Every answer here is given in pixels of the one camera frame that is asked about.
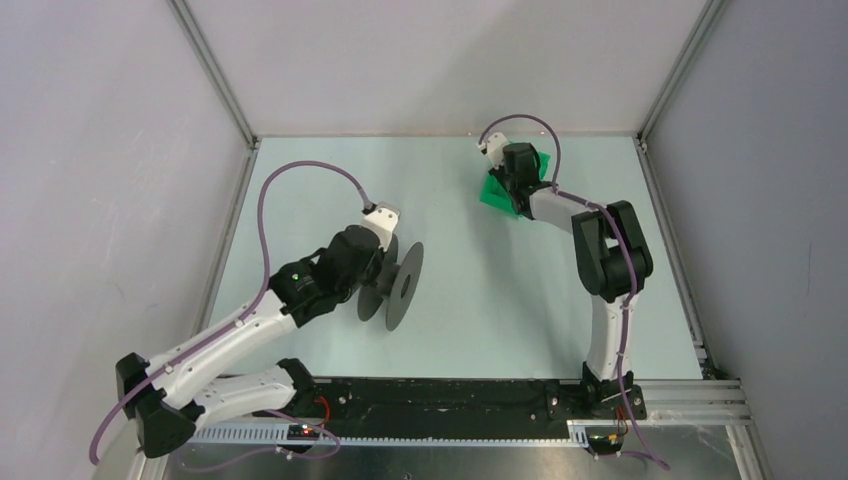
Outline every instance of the gray wall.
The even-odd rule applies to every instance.
[[[90,477],[115,361],[199,314],[239,138],[164,0],[2,3],[0,478]]]
[[[190,3],[258,133],[465,135],[635,132],[704,0]]]
[[[845,478],[848,2],[731,2],[652,161],[778,478]]]

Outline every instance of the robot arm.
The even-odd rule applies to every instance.
[[[592,338],[583,368],[584,381],[601,392],[603,399],[616,390],[611,381],[621,341],[621,308],[630,294],[630,277],[620,245],[608,246],[614,239],[606,217],[568,196],[558,194],[550,182],[540,180],[540,159],[529,143],[509,143],[501,133],[490,136],[480,151],[492,164],[489,174],[498,180],[512,201],[513,210],[531,220],[550,223],[574,237],[578,273],[583,287],[592,296]],[[633,206],[616,202],[606,206],[624,236],[637,273],[637,292],[653,271],[648,250]],[[638,297],[634,296],[629,307]],[[622,375],[632,382],[629,348],[623,352]]]
[[[337,233],[328,247],[284,265],[271,276],[268,289],[244,318],[248,305],[149,360],[131,353],[118,361],[121,398],[164,367],[164,374],[124,407],[127,418],[137,420],[145,455],[170,453],[205,425],[281,409],[298,390],[310,386],[308,372],[304,375],[300,362],[290,360],[253,375],[217,377],[255,349],[333,311],[360,286],[376,282],[399,215],[389,205],[377,205],[365,214],[361,225]],[[201,343],[201,348],[173,364],[176,357]]]

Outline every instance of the green object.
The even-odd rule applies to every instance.
[[[548,171],[548,162],[550,160],[550,155],[539,152],[539,161],[542,164],[542,167],[539,169],[539,180],[545,178],[545,172]],[[480,201],[486,205],[491,205],[498,210],[503,210],[513,217],[519,216],[515,213],[515,210],[512,209],[512,202],[510,201],[506,190],[504,190],[498,181],[495,180],[495,177],[491,175],[486,175],[486,181],[483,183],[483,191],[480,193]]]

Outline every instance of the purple cable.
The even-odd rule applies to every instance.
[[[321,459],[324,459],[324,458],[332,457],[333,455],[337,454],[339,452],[339,450],[342,448],[342,442],[341,442],[341,440],[339,440],[339,437],[335,436],[331,431],[327,430],[326,428],[322,427],[321,425],[314,425],[314,424],[311,424],[311,423],[306,423],[303,420],[300,420],[300,419],[295,418],[295,417],[288,416],[285,413],[278,412],[276,410],[265,410],[265,412],[270,413],[272,415],[276,415],[277,417],[280,417],[284,420],[288,420],[292,423],[297,423],[297,424],[300,424],[300,425],[308,425],[308,426],[312,427],[313,429],[323,433],[324,435],[329,437],[330,440],[333,441],[333,444],[334,444],[333,449],[331,451],[327,452],[327,453],[321,453],[321,454],[318,454],[318,455],[308,455],[308,454],[305,454],[305,453],[293,452],[291,450],[288,450],[288,449],[285,449],[283,447],[276,446],[276,445],[273,446],[273,447],[268,446],[268,447],[262,447],[262,448],[250,450],[249,452],[245,452],[245,453],[243,453],[243,454],[241,454],[237,457],[231,458],[231,459],[229,459],[225,462],[221,462],[218,465],[213,465],[211,467],[189,467],[183,461],[182,452],[179,452],[178,457],[177,457],[177,464],[180,466],[180,468],[182,468],[183,470],[185,470],[189,473],[210,473],[210,472],[214,472],[214,471],[221,470],[223,468],[227,468],[229,466],[235,465],[236,463],[238,463],[238,462],[240,462],[240,461],[242,461],[246,458],[252,457],[254,455],[259,455],[260,453],[285,453],[286,455],[291,455],[292,457],[295,457],[295,458],[303,458],[303,459],[306,459],[306,460],[321,460]]]
[[[490,130],[495,128],[495,125],[497,125],[501,122],[505,122],[507,120],[512,120],[514,118],[525,118],[527,120],[533,120],[534,122],[545,127],[545,129],[547,129],[548,133],[551,134],[551,138],[554,139],[554,145],[556,145],[556,151],[557,151],[556,152],[556,163],[554,164],[554,174],[551,177],[551,183],[556,185],[556,179],[557,179],[557,176],[559,175],[559,164],[562,161],[562,147],[559,144],[559,138],[557,138],[556,132],[554,132],[553,127],[548,125],[548,122],[542,120],[541,118],[539,118],[535,115],[530,115],[528,113],[514,113],[512,115],[507,115],[505,117],[501,117],[501,118],[495,120],[494,122],[490,123],[489,126],[486,127],[485,130],[483,130],[483,133],[480,134],[480,139],[477,140],[477,144],[483,143],[483,139],[486,138],[486,135],[489,133]]]
[[[618,242],[621,247],[621,252],[624,255],[624,263],[627,265],[627,273],[630,275],[630,293],[627,295],[627,298],[622,302],[621,309],[621,343],[618,347],[618,359],[615,363],[615,370],[618,376],[618,389],[621,392],[621,398],[624,403],[624,408],[627,410],[627,415],[630,418],[630,423],[633,425],[633,431],[636,433],[636,437],[639,438],[639,442],[642,443],[642,447],[647,450],[647,454],[642,452],[622,452],[622,456],[627,457],[639,457],[639,458],[650,458],[654,461],[660,468],[663,470],[671,470],[671,467],[665,460],[661,459],[659,455],[654,452],[651,446],[648,444],[648,441],[645,440],[644,435],[642,434],[642,429],[639,428],[639,424],[636,423],[636,416],[633,414],[633,408],[630,406],[630,400],[627,398],[627,389],[624,387],[624,376],[622,374],[622,363],[624,362],[624,351],[627,348],[627,334],[630,330],[630,302],[633,300],[633,297],[636,296],[636,269],[633,267],[633,259],[630,257],[630,251],[627,249],[627,244],[624,243],[624,236],[621,234],[621,231],[618,229],[618,225],[615,223],[615,219],[612,215],[604,208],[602,205],[597,203],[590,202],[582,197],[577,195],[564,192],[561,190],[556,190],[556,194],[560,197],[566,198],[568,200],[580,203],[588,208],[598,210],[601,212],[607,220],[607,223],[612,227],[613,236],[615,236],[615,240]]]
[[[341,174],[342,176],[350,180],[351,183],[353,183],[354,187],[356,187],[356,191],[362,198],[362,202],[366,209],[370,208],[373,205],[371,200],[368,199],[368,195],[366,195],[365,189],[362,188],[362,184],[360,184],[359,181],[356,180],[356,178],[349,172],[335,165],[330,165],[329,163],[324,162],[306,160],[300,162],[292,162],[274,170],[271,175],[269,175],[268,178],[265,179],[265,183],[262,184],[262,189],[259,191],[259,205],[257,207],[256,215],[256,223],[259,227],[259,244],[262,248],[262,287],[259,289],[259,292],[256,294],[256,297],[253,299],[253,301],[250,302],[248,307],[238,316],[238,320],[244,320],[245,318],[247,318],[253,312],[256,306],[259,305],[259,302],[262,301],[262,296],[265,294],[265,291],[268,290],[268,280],[271,276],[271,259],[268,254],[268,242],[265,239],[265,219],[263,217],[263,213],[265,210],[265,195],[268,193],[268,187],[271,185],[271,182],[273,182],[274,179],[277,178],[280,174],[297,167],[319,167],[325,168],[327,170],[332,170],[338,174]],[[120,413],[121,410],[133,398],[135,398],[136,395],[139,394],[139,392],[144,390],[144,388],[146,388],[148,385],[153,383],[154,380],[156,380],[157,378],[162,376],[163,373],[165,373],[166,367],[179,364],[186,358],[190,357],[191,355],[194,355],[200,349],[206,347],[215,340],[218,340],[234,328],[236,328],[236,322],[227,324],[226,326],[222,327],[220,330],[209,335],[200,342],[197,342],[197,344],[191,346],[190,348],[187,348],[181,354],[174,357],[174,359],[171,360],[169,363],[158,368],[147,378],[139,382],[139,384],[136,385],[132,390],[127,392],[127,394],[124,395],[124,398],[122,398],[117,404],[115,404],[114,407],[112,407],[112,410],[109,411],[103,421],[100,422],[100,426],[97,427],[97,431],[94,433],[94,437],[92,437],[91,443],[88,446],[88,460],[93,465],[97,465],[98,463],[100,463],[100,458],[97,456],[97,447],[100,445],[100,440],[103,438],[103,434],[106,433],[106,428],[109,427],[109,424],[112,423],[112,420],[114,420],[115,417],[118,416],[118,413]]]

